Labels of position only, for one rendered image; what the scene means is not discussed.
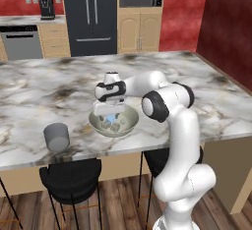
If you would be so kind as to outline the grey glass of water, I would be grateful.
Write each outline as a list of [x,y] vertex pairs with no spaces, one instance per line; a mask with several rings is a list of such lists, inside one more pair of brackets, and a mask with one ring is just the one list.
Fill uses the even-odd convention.
[[53,152],[65,150],[70,145],[68,127],[63,123],[53,123],[44,130],[44,139],[47,148]]

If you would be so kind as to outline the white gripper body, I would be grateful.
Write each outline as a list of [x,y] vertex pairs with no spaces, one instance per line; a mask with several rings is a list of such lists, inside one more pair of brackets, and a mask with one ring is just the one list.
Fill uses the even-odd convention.
[[94,103],[94,115],[115,115],[125,111],[124,104],[108,104],[106,102],[96,101]]

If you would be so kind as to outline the beige tall cupboard unit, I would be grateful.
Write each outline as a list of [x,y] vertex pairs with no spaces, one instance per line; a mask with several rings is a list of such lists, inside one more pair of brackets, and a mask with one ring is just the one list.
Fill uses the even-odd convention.
[[117,0],[117,52],[158,52],[163,0],[159,6],[122,7]]

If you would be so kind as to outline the grey-green ice bowl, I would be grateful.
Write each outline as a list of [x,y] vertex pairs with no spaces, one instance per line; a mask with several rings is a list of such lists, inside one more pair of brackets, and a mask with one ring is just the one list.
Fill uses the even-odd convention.
[[[109,137],[109,138],[118,138],[118,137],[123,137],[127,134],[129,134],[134,128],[135,126],[138,124],[139,122],[139,114],[138,112],[131,106],[126,105],[125,106],[125,111],[122,113],[118,113],[115,115],[116,121],[114,123],[111,123],[111,126],[113,124],[119,124],[120,125],[120,129],[117,133],[114,133],[109,129],[104,129],[101,126],[101,123],[104,121],[108,121],[108,116],[103,115],[103,116],[95,116],[93,112],[90,113],[89,116],[89,121],[91,126],[101,135],[105,136],[105,137]],[[121,119],[127,119],[127,124],[125,125],[121,125],[120,124],[120,120]]]

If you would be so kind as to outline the beige kitchen island base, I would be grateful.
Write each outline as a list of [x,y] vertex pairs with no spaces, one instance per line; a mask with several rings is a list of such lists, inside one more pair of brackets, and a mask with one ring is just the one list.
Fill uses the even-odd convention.
[[[101,181],[139,174],[139,152],[105,156],[101,161]],[[252,136],[205,143],[204,162],[216,172],[214,191],[225,209],[230,214],[239,213],[252,192]],[[0,177],[10,195],[43,191],[38,169],[0,170]]]

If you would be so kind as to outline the black fridge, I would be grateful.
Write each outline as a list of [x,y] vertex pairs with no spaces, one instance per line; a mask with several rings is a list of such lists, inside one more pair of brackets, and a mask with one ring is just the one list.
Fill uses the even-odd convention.
[[117,0],[64,0],[72,57],[117,53]]

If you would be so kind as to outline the grey dishwasher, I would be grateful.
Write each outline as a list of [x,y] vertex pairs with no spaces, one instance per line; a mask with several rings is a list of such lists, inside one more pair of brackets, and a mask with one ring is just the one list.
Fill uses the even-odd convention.
[[10,61],[42,58],[37,25],[3,26],[0,34]]

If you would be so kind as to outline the black bar stool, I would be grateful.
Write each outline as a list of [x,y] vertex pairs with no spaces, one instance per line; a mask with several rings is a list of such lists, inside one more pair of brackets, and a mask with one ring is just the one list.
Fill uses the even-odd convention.
[[[140,169],[143,169],[143,159],[146,159],[148,167],[151,171],[151,181],[162,171],[164,165],[169,157],[169,148],[161,148],[154,150],[146,150],[141,152],[140,159]],[[140,206],[139,202],[142,198],[148,199],[148,205],[151,205],[151,197],[153,185],[150,185],[149,194],[146,197],[141,196],[141,184],[142,184],[142,174],[139,174],[139,185],[138,185],[138,203],[137,206]]]
[[[88,200],[94,192],[99,192],[100,173],[101,160],[97,158],[49,164],[39,168],[41,183],[51,202],[56,200],[60,203],[63,220],[66,220],[63,205],[71,205],[77,230],[80,230],[80,225],[76,205]],[[51,205],[58,230],[61,230],[54,203]]]

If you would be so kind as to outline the beige drawer unit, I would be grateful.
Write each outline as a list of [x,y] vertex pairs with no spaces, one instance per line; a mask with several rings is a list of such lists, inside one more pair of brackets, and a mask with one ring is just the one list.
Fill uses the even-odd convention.
[[65,24],[41,24],[37,26],[44,58],[70,57],[70,45]]

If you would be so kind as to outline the black coffee machine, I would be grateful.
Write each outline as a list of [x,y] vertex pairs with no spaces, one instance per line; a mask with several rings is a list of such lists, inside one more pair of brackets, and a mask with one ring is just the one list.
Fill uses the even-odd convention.
[[54,20],[55,19],[55,11],[53,0],[39,0],[39,8],[41,12],[42,20]]

